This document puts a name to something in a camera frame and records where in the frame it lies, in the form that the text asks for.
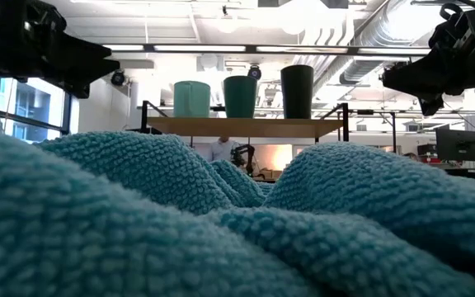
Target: glass window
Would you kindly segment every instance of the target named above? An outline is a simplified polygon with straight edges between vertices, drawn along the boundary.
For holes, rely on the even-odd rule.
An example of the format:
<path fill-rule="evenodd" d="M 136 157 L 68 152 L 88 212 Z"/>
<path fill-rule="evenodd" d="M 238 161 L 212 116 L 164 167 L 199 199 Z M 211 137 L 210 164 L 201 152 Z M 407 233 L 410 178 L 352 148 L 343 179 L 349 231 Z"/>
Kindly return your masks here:
<path fill-rule="evenodd" d="M 0 82 L 0 111 L 61 126 L 63 119 L 62 89 L 39 78 L 27 83 L 12 78 Z"/>
<path fill-rule="evenodd" d="M 14 120 L 5 120 L 0 117 L 0 132 L 21 139 L 29 144 L 42 142 L 46 139 L 55 139 L 60 136 L 59 131 L 50 130 L 20 123 Z"/>

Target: security camera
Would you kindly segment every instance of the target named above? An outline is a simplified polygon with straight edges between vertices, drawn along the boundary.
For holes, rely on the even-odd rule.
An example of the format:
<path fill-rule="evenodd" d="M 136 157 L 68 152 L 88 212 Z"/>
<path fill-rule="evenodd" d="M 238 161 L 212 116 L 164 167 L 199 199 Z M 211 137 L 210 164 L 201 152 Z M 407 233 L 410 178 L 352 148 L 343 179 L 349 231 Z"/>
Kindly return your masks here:
<path fill-rule="evenodd" d="M 251 68 L 248 70 L 248 76 L 251 77 L 251 78 L 255 78 L 257 80 L 260 80 L 260 78 L 261 78 L 260 66 L 251 65 Z"/>
<path fill-rule="evenodd" d="M 113 76 L 111 76 L 111 83 L 117 87 L 124 86 L 127 83 L 127 81 L 128 80 L 126 79 L 126 76 L 124 75 L 123 69 L 116 70 L 113 73 Z"/>

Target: ceiling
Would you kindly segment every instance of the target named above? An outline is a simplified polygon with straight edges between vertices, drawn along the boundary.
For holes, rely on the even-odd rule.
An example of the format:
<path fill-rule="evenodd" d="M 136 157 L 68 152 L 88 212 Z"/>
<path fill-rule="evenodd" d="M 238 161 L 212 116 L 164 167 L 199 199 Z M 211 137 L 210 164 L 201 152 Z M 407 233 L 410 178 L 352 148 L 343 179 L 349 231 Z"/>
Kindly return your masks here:
<path fill-rule="evenodd" d="M 298 14 L 296 4 L 282 13 L 280 8 L 258 7 L 258 0 L 236 1 L 188 1 L 188 0 L 46 0 L 55 5 L 68 21 L 67 32 L 84 40 L 99 44 L 114 43 L 167 43 L 167 44 L 264 44 L 296 45 L 308 44 L 308 37 L 318 35 L 315 29 L 330 26 L 336 28 L 343 20 L 354 24 L 357 29 L 364 20 L 379 7 L 383 0 L 352 0 L 348 10 L 321 10 L 307 8 Z M 318 0 L 292 0 L 290 3 Z M 224 16 L 222 6 L 228 7 Z M 299 24 L 306 22 L 303 31 Z M 415 45 L 425 45 L 430 32 Z M 170 105 L 170 86 L 188 75 L 185 68 L 195 72 L 195 61 L 199 54 L 116 54 L 114 59 L 151 59 L 155 63 L 149 72 L 160 77 L 165 90 L 165 102 Z M 227 61 L 239 62 L 244 66 L 224 67 L 225 75 L 246 74 L 250 64 L 259 64 L 263 75 L 259 87 L 258 106 L 280 107 L 271 89 L 276 89 L 280 70 L 301 61 L 295 55 L 247 55 L 228 54 Z M 331 108 L 339 102 L 349 101 L 355 109 L 381 109 L 419 111 L 416 98 L 407 94 L 385 89 L 379 81 L 382 67 L 366 75 L 355 87 L 325 85 L 314 98 L 313 106 Z M 454 109 L 463 107 L 463 97 L 451 97 Z"/>

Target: terry cloth towel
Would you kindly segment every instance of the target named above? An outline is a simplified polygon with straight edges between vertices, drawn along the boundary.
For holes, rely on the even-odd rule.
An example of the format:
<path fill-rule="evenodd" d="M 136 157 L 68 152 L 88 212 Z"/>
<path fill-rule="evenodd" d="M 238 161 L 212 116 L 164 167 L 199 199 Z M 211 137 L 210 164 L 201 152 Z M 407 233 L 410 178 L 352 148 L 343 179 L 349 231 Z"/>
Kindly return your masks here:
<path fill-rule="evenodd" d="M 319 144 L 249 207 L 217 167 L 171 135 L 0 135 L 0 296 L 475 297 L 474 180 Z"/>

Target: person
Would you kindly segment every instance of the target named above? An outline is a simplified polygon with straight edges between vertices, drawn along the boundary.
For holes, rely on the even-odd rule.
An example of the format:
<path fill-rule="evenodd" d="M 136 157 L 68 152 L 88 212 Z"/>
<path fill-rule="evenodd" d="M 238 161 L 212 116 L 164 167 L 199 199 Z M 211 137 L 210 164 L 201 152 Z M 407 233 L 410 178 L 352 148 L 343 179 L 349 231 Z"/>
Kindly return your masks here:
<path fill-rule="evenodd" d="M 231 161 L 232 156 L 230 152 L 235 149 L 239 144 L 233 140 L 230 140 L 228 136 L 219 137 L 218 141 L 210 144 L 210 152 L 208 155 L 208 161 L 227 160 Z"/>
<path fill-rule="evenodd" d="M 408 157 L 414 161 L 419 161 L 419 157 L 417 157 L 417 155 L 414 153 L 405 153 L 403 156 Z"/>

